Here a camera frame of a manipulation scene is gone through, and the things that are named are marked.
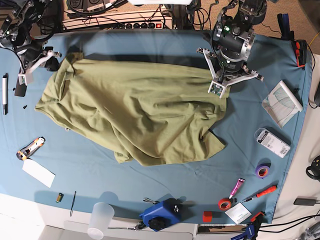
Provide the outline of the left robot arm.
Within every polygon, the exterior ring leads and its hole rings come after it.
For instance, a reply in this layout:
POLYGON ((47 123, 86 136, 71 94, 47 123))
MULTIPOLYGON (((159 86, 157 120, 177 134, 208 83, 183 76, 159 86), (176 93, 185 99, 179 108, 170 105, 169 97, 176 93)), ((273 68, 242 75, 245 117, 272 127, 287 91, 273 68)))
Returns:
POLYGON ((265 0, 232 0, 221 9, 209 35, 212 50, 199 47, 211 73, 208 92, 220 99, 232 85, 264 77, 249 69, 247 62, 255 42, 253 26, 262 23, 267 12, 265 0))

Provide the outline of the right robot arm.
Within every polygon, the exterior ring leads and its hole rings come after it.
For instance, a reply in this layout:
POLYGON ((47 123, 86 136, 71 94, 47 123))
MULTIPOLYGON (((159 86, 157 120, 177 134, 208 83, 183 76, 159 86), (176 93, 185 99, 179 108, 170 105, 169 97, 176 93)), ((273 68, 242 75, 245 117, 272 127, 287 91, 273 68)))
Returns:
POLYGON ((58 58, 62 56, 51 46, 45 46, 59 29, 59 19, 53 21, 51 33, 35 38, 30 31, 38 24, 51 5, 51 0, 26 0, 18 5, 2 23, 0 28, 0 47, 12 51, 19 60, 18 82, 28 85, 33 82, 33 72, 45 68, 55 72, 59 69, 58 58))

